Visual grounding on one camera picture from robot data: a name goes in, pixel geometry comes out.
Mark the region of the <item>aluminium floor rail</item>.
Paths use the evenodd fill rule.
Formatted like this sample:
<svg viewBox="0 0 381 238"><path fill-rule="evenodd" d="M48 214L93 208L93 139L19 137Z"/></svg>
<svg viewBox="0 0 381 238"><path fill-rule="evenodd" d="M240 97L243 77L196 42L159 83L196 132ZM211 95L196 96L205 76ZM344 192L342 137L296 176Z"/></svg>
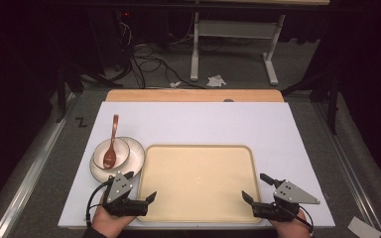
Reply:
<svg viewBox="0 0 381 238"><path fill-rule="evenodd" d="M0 219L0 238L7 238L10 235L17 220L22 214L46 166L55 143L64 128L66 122L65 116L75 106L77 98L78 96L73 92L68 95L66 100L66 110L62 118L56 119L52 123L48 131L45 133L44 138L40 141L38 145L39 152L33 157L32 164L24 175L22 182L18 186L17 191Z"/></svg>
<svg viewBox="0 0 381 238"><path fill-rule="evenodd" d="M369 226L371 226L372 228L381 232L381 222L376 215L372 202L368 194L366 193L365 189L361 185L360 180L357 174L355 173L355 170L352 164L350 163L346 153L344 152L342 148L342 144L337 138L337 135L330 130L330 127L327 124L327 117L326 117L325 110L323 109L322 105L319 103L314 103L313 108L322 126L326 130L326 133L331 140L333 148L335 149L337 153L337 162L340 166L343 177L350 189L350 192L353 196L356 206L358 207L361 213L363 221Z"/></svg>

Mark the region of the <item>cream plastic tray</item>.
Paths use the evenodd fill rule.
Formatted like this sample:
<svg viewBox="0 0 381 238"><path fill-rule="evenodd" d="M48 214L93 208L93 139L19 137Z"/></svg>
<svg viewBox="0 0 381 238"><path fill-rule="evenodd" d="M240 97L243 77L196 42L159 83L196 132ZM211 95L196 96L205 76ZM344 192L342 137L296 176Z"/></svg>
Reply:
<svg viewBox="0 0 381 238"><path fill-rule="evenodd" d="M137 197L156 196L143 222L257 223L242 194L260 199L246 146L153 145L147 150Z"/></svg>

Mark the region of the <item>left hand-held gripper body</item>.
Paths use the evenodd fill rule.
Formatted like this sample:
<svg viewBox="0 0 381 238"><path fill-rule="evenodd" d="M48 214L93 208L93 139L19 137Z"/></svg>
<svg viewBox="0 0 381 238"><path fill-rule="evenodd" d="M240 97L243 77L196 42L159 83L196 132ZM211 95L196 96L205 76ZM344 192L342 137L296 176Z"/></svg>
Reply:
<svg viewBox="0 0 381 238"><path fill-rule="evenodd" d="M145 200L132 200L129 193L133 188L131 181L118 172L108 180L107 190L103 195L103 208L111 215L145 216L148 212L148 203Z"/></svg>

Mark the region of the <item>white paper sheet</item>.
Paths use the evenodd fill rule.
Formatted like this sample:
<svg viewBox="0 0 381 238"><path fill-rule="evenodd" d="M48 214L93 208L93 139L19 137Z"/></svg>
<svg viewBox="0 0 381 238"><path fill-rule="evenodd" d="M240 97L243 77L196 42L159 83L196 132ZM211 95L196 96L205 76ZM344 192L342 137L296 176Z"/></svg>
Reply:
<svg viewBox="0 0 381 238"><path fill-rule="evenodd" d="M348 229L359 238L380 238L381 232L357 217L353 217Z"/></svg>

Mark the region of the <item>brown wooden spoon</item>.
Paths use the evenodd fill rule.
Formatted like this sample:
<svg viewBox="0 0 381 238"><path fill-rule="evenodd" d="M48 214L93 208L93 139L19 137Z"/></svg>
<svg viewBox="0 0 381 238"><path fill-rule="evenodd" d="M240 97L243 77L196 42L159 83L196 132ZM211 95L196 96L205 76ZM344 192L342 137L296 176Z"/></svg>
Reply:
<svg viewBox="0 0 381 238"><path fill-rule="evenodd" d="M114 141L116 138L118 121L119 121L119 116L117 114L114 114L113 115L113 121L112 121L112 130L111 130L111 138L110 138L109 148L107 149L107 151L103 157L103 167L106 170L112 169L116 163L116 152L114 149Z"/></svg>

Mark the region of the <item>wooden table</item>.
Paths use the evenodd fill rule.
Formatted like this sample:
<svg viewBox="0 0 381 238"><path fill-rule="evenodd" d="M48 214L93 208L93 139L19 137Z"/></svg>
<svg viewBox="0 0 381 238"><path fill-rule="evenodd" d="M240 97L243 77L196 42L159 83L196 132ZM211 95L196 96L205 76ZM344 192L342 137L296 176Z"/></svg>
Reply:
<svg viewBox="0 0 381 238"><path fill-rule="evenodd" d="M276 89L113 89L108 102L283 102Z"/></svg>

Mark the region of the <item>white metal stand frame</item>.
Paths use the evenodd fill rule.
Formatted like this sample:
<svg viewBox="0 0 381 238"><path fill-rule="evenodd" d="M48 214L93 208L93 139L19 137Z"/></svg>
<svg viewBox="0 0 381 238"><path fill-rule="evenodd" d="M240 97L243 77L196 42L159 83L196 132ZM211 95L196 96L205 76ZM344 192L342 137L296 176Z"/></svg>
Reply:
<svg viewBox="0 0 381 238"><path fill-rule="evenodd" d="M222 21L222 20L201 20L199 13L193 14L193 40L192 54L190 62L190 80L198 80L199 67L199 38L200 37L218 37L218 38L239 38L269 40L271 42L268 52L262 54L268 79L271 85L279 83L276 75L272 57L275 52L286 16L280 15L278 20L273 23L256 23L240 21Z"/></svg>

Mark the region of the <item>large crumpled white paper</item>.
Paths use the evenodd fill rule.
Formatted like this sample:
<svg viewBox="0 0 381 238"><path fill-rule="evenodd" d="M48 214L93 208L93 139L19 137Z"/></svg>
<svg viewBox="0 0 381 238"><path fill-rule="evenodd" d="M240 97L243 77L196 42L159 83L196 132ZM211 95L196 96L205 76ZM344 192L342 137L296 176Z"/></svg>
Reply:
<svg viewBox="0 0 381 238"><path fill-rule="evenodd" d="M222 85L225 85L225 84L226 84L225 80L220 75L216 75L216 76L211 76L208 79L207 86L221 87Z"/></svg>

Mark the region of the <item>person's left hand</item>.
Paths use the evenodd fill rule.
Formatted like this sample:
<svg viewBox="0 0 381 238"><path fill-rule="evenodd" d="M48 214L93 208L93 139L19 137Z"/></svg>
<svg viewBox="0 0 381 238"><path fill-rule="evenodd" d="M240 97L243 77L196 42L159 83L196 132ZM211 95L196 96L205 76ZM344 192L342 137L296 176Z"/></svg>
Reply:
<svg viewBox="0 0 381 238"><path fill-rule="evenodd" d="M117 238L135 220L135 216L117 217L99 205L93 215L91 227L105 238Z"/></svg>

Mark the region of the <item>white bowl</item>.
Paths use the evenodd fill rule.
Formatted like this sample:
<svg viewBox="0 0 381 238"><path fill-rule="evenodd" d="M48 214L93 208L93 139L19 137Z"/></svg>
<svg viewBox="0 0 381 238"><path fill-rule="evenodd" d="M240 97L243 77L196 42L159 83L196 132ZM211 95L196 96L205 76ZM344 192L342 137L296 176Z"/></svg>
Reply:
<svg viewBox="0 0 381 238"><path fill-rule="evenodd" d="M112 169L119 168L129 159L130 147L125 140L120 138L115 138L114 142L111 142L110 139L107 139L101 142L95 148L92 155L91 161L99 169L108 170L108 167L104 165L104 156L107 150L109 149L110 145L113 145L113 149L116 154L115 163L113 164Z"/></svg>

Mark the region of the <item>black metal stand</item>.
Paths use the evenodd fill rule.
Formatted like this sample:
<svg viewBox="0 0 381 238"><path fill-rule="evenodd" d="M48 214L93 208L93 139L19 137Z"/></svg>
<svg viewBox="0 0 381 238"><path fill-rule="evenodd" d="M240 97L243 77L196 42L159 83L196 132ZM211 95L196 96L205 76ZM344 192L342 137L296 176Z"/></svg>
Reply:
<svg viewBox="0 0 381 238"><path fill-rule="evenodd" d="M68 86L73 93L82 93L83 86L81 84L81 77L83 75L89 76L99 83L112 88L122 88L123 85L115 83L105 78L101 74L95 73L91 70L83 68L75 63L66 62L62 63L57 71L57 103L58 103L58 117L57 122L60 123L67 114L67 99L65 87Z"/></svg>
<svg viewBox="0 0 381 238"><path fill-rule="evenodd" d="M338 95L338 70L335 68L326 69L315 75L308 76L306 79L295 83L283 90L281 94L287 96L298 90L311 89L311 102L327 101L326 124L330 132L336 134L336 112Z"/></svg>

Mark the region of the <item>person's right hand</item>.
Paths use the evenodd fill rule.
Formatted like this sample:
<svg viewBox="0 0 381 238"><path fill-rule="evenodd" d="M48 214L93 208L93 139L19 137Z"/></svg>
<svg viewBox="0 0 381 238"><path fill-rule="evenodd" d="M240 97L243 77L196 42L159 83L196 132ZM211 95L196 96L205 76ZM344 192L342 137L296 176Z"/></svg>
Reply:
<svg viewBox="0 0 381 238"><path fill-rule="evenodd" d="M278 238L311 238L308 226L297 219L291 222L270 220L270 223L276 229Z"/></svg>

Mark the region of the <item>white plate with dark rim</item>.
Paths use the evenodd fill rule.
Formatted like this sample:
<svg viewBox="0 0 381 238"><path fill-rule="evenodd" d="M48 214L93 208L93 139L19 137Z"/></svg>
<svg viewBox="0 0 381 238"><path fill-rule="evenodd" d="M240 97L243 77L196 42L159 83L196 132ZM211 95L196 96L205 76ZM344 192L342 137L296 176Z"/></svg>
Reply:
<svg viewBox="0 0 381 238"><path fill-rule="evenodd" d="M122 149L123 142L129 147L129 157L126 160L121 160L117 157L115 166L108 170L103 167L103 156L109 148L110 140L107 139L96 147L89 162L90 172L96 180L104 182L110 176L115 177L118 173L125 175L133 172L136 175L141 171L145 161L144 148L133 138L117 137L114 141L116 155L120 154L119 150Z"/></svg>

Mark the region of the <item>white cover board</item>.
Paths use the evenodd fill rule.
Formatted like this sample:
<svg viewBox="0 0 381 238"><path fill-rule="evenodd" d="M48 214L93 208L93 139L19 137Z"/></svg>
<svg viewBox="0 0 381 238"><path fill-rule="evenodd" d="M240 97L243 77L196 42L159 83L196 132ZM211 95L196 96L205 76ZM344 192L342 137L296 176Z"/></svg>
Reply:
<svg viewBox="0 0 381 238"><path fill-rule="evenodd" d="M334 225L317 175L297 127L296 110L286 102L104 102L59 221L60 227L85 225L85 206L97 187L89 161L92 150L109 137L112 116L120 115L120 133L144 147L173 145L244 145L254 154L256 171L289 179L319 200L307 211L319 227Z"/></svg>

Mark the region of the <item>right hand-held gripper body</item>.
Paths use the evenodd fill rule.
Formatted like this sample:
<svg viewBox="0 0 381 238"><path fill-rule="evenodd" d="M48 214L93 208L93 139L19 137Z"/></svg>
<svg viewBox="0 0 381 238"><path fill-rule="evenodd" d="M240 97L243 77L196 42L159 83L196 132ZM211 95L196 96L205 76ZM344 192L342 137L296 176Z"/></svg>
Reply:
<svg viewBox="0 0 381 238"><path fill-rule="evenodd" d="M293 221L299 213L300 204L320 204L318 198L299 188L287 179L265 179L272 185L274 201L271 203L251 200L252 213L255 217L279 222Z"/></svg>

